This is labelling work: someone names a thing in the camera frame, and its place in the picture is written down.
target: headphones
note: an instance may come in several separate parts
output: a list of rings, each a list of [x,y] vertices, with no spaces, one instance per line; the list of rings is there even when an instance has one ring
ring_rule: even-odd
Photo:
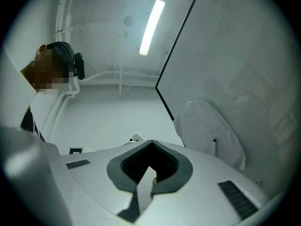
[[[85,78],[85,62],[81,53],[74,56],[74,77],[83,80]]]

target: pipe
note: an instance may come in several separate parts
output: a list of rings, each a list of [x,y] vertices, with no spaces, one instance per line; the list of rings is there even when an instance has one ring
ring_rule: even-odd
[[[91,80],[91,79],[94,79],[94,78],[96,78],[96,77],[98,77],[98,76],[101,76],[101,75],[107,74],[107,73],[110,73],[110,71],[99,72],[99,73],[97,73],[97,74],[95,74],[95,75],[92,75],[92,76],[90,76],[90,77],[88,77],[88,78],[83,79],[82,82],[87,82],[87,81],[89,81],[89,80]]]
[[[130,88],[131,88],[131,84],[130,83],[126,83],[126,90],[127,90],[127,95],[129,96],[130,95]]]
[[[59,31],[58,28],[59,28],[59,19],[60,19],[60,14],[61,14],[62,2],[63,2],[63,0],[59,1],[58,8],[57,8],[55,32]]]
[[[117,42],[116,42],[116,36],[115,36],[115,54],[114,54],[114,70],[116,70],[116,62],[117,62]]]
[[[94,79],[94,78],[96,78],[98,76],[101,76],[101,75],[107,74],[107,73],[120,73],[120,71],[109,70],[109,71],[99,72],[97,74],[94,74],[94,75],[92,75],[90,77],[87,77],[87,78],[83,79],[82,81],[83,82],[87,82],[87,81],[89,81],[91,79]],[[157,75],[150,75],[150,74],[143,74],[143,73],[132,73],[132,72],[122,72],[122,73],[123,74],[128,74],[128,75],[137,75],[137,76],[150,77],[150,78],[159,78],[159,76],[157,76]]]
[[[120,73],[119,71],[110,71],[110,73]],[[129,74],[129,75],[138,75],[138,76],[144,76],[144,77],[150,77],[150,78],[159,78],[158,75],[150,75],[150,74],[143,74],[143,73],[132,73],[132,72],[123,72],[123,74]]]
[[[74,82],[76,90],[65,91],[65,95],[77,95],[80,92],[79,82],[77,80],[77,77],[73,78],[73,82]]]
[[[151,81],[131,81],[131,86],[139,86],[139,87],[152,87],[154,88],[156,86],[155,81],[151,82]],[[88,82],[84,82],[84,83],[79,83],[80,86],[86,86],[86,85],[113,85],[115,88],[118,86],[119,83],[119,78],[118,79],[99,79],[99,80],[95,80],[95,81],[88,81]]]
[[[47,131],[48,131],[48,128],[49,128],[49,125],[50,125],[50,122],[52,121],[52,118],[54,117],[55,115],[55,112],[57,111],[63,97],[65,95],[65,91],[61,92],[60,95],[57,97],[55,103],[53,104],[48,116],[47,116],[47,119],[46,119],[46,122],[45,122],[45,125],[43,127],[43,130],[42,130],[42,135],[44,136],[44,138],[46,137],[45,135],[47,134]]]
[[[90,6],[91,6],[91,1],[92,0],[89,0],[89,5],[88,5],[88,12],[87,12],[87,20],[86,20],[86,44],[88,44],[88,33],[89,33],[89,29],[88,29],[88,21],[89,21],[89,14],[90,14]],[[89,60],[90,59],[90,55],[89,55],[89,46],[86,46],[86,49],[87,49],[87,57],[86,57],[86,61],[87,59]]]
[[[74,97],[75,97],[75,95],[65,96],[65,99],[64,99],[64,101],[63,101],[63,103],[62,103],[62,105],[61,105],[60,109],[58,110],[57,115],[55,117],[55,122],[53,124],[51,135],[50,135],[50,140],[49,140],[50,143],[53,143],[56,127],[58,125],[58,122],[60,120],[60,117],[63,113],[63,110],[64,110],[68,100],[71,99],[71,98],[74,98]]]
[[[59,7],[56,14],[56,32],[63,30],[63,17],[64,17],[64,10],[66,7],[67,0],[60,0]],[[58,34],[56,41],[62,41],[62,35]]]
[[[121,83],[122,83],[122,67],[123,67],[123,58],[120,63],[120,75],[119,75],[119,97],[121,97]]]
[[[68,89],[72,90],[72,85],[70,83],[68,83]]]
[[[72,5],[72,1],[73,0],[69,0],[68,5],[67,6],[67,11],[66,13],[64,12],[63,15],[66,14],[66,18],[65,18],[65,29],[66,29],[66,34],[65,34],[65,42],[67,43],[71,43],[71,30],[69,30],[68,28],[71,28],[71,5]]]
[[[76,49],[77,48],[77,34],[78,34],[78,31],[79,31],[79,17],[80,17],[80,14],[81,14],[81,9],[83,7],[83,4],[84,4],[84,0],[81,1],[81,5],[80,5],[80,8],[79,8],[79,15],[77,17],[77,23],[76,23],[76,35],[75,35],[75,47]]]
[[[213,139],[213,153],[212,153],[213,156],[216,156],[216,146],[217,146],[216,139]]]
[[[55,37],[55,36],[59,36],[59,35],[61,35],[61,34],[63,34],[63,33],[68,33],[68,32],[70,32],[70,31],[73,31],[73,28],[66,29],[66,30],[61,30],[60,32],[56,32],[55,34],[53,34],[53,36],[54,36],[54,37]]]

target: white surface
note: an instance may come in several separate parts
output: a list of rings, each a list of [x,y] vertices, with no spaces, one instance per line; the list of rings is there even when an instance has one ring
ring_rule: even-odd
[[[63,103],[64,97],[65,97],[65,92],[62,91],[60,93],[60,95],[57,97],[57,99],[55,100],[55,102],[54,102],[53,106],[51,107],[51,110],[46,118],[45,125],[43,127],[43,130],[41,131],[46,142],[50,141],[51,132],[53,129],[53,125],[55,123],[55,118],[56,118],[56,115]]]
[[[70,146],[103,150],[121,146],[138,131],[147,139],[182,145],[162,101],[151,88],[132,87],[118,97],[115,87],[81,87],[69,100],[53,143],[61,154]]]
[[[265,193],[220,159],[161,142],[185,155],[194,168],[189,181],[176,193],[154,195],[137,225],[232,226],[241,221],[218,183],[231,180],[259,209],[268,203]]]
[[[139,50],[140,55],[147,56],[149,52],[151,40],[154,35],[155,29],[157,27],[157,23],[159,21],[164,6],[165,6],[165,2],[161,0],[156,0],[155,5],[150,13],[150,18],[147,22],[145,32],[142,38],[142,42]]]
[[[26,67],[34,59],[36,51],[41,45],[55,41],[53,34],[55,33],[58,2],[59,0],[28,0],[15,18],[4,44],[18,70]],[[21,84],[15,84],[15,86],[17,91],[25,93],[26,86]],[[1,86],[1,90],[8,88],[9,86]],[[43,130],[46,118],[57,96],[57,94],[38,93],[32,101],[30,100],[32,114],[40,131]],[[11,113],[17,115],[17,110],[17,108],[11,108]]]
[[[102,221],[108,226],[131,225],[125,220],[116,217],[116,215],[102,207],[93,197],[87,194],[85,189],[72,176],[70,170],[67,169],[54,145],[48,144],[45,148],[48,152],[51,172],[66,202],[72,225],[98,226]]]
[[[53,127],[52,127],[51,134],[50,134],[50,139],[49,139],[50,143],[53,143],[53,141],[54,141],[55,133],[57,131],[59,121],[62,117],[62,114],[64,113],[66,105],[68,104],[69,100],[74,99],[74,97],[75,97],[75,95],[68,95],[63,98],[63,102],[57,111],[57,114],[56,114],[56,117],[55,117],[55,120],[53,123]]]
[[[236,169],[245,169],[246,155],[235,133],[208,102],[187,103],[184,112],[175,118],[174,127],[187,148],[216,155]]]
[[[295,163],[300,124],[300,48],[279,13],[268,0],[197,0],[158,85],[174,117],[210,102],[244,149],[245,175],[270,197],[294,173],[283,161]]]
[[[64,163],[83,159],[90,161],[90,164],[69,172],[95,202],[117,214],[129,206],[132,194],[116,188],[107,175],[107,165],[112,158],[141,143],[143,141],[100,152],[65,155],[61,159]],[[176,193],[154,195],[149,207],[135,222],[136,225],[232,226],[239,223],[241,219],[218,186],[218,183],[227,180],[231,180],[257,208],[261,209],[268,203],[269,199],[257,185],[220,159],[182,146],[161,143],[186,156],[192,163],[193,173]],[[147,176],[148,181],[153,180],[152,173]],[[62,176],[60,180],[63,190],[68,191]]]
[[[83,158],[91,162],[83,167],[73,168],[69,172],[91,198],[109,212],[117,215],[129,207],[133,194],[119,190],[113,184],[108,176],[107,166],[112,158],[144,142],[141,141],[93,153],[65,155],[61,158],[64,163],[80,161]]]

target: white panel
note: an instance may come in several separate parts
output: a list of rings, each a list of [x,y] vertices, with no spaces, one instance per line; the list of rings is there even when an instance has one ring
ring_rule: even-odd
[[[186,156],[193,166],[193,173],[177,192],[154,195],[147,210],[137,219],[137,225],[235,225],[241,219],[218,186],[218,183],[228,180],[258,209],[269,201],[257,185],[220,159],[170,143],[161,143]]]
[[[270,196],[293,172],[278,151],[297,138],[299,49],[270,0],[197,0],[158,85],[174,117],[189,101],[211,103],[246,152],[245,174]]]
[[[65,155],[61,158],[64,163],[80,161],[83,157],[91,162],[84,167],[73,168],[69,172],[94,201],[110,213],[117,215],[129,207],[133,194],[119,190],[114,185],[108,176],[107,166],[112,158],[123,154],[129,148],[132,149],[135,146],[136,143],[100,152]]]
[[[96,177],[96,180],[100,179],[100,183],[98,182],[97,185],[96,184],[90,185],[92,187],[94,186],[96,190],[87,192],[86,188],[84,186],[82,187],[82,185],[80,185],[77,182],[76,178],[71,174],[71,171],[74,169],[72,170],[67,169],[63,161],[64,158],[60,156],[57,148],[53,144],[46,144],[45,149],[48,152],[51,172],[55,178],[57,187],[60,190],[61,195],[64,201],[66,202],[66,206],[70,213],[72,219],[72,225],[98,226],[101,224],[101,222],[104,221],[106,226],[129,225],[127,221],[123,220],[120,217],[117,217],[115,214],[108,211],[106,208],[104,208],[100,203],[98,203],[94,199],[95,194],[97,195],[103,192],[102,190],[103,185],[101,182],[101,178]],[[74,160],[76,160],[76,156],[77,155],[71,155],[71,157]],[[108,181],[109,180],[108,177],[103,177],[103,179],[105,179],[106,184],[110,183],[110,181]],[[126,192],[122,194],[121,191],[119,191],[117,188],[114,187],[112,187],[111,190],[113,191],[114,196],[116,195],[121,196],[119,197],[119,199],[120,198],[123,199],[122,202],[123,204],[128,204],[130,200],[130,196],[127,196]]]

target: ceiling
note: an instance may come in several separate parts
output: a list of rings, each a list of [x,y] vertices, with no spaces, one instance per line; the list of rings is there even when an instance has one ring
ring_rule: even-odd
[[[86,77],[107,70],[159,75],[167,54],[193,0],[162,0],[165,7],[155,30],[147,56],[139,48],[151,10],[156,0],[70,0],[71,45],[85,59]],[[126,27],[124,18],[135,23]],[[94,83],[117,78],[105,74]],[[153,81],[156,78],[124,75],[125,80]]]

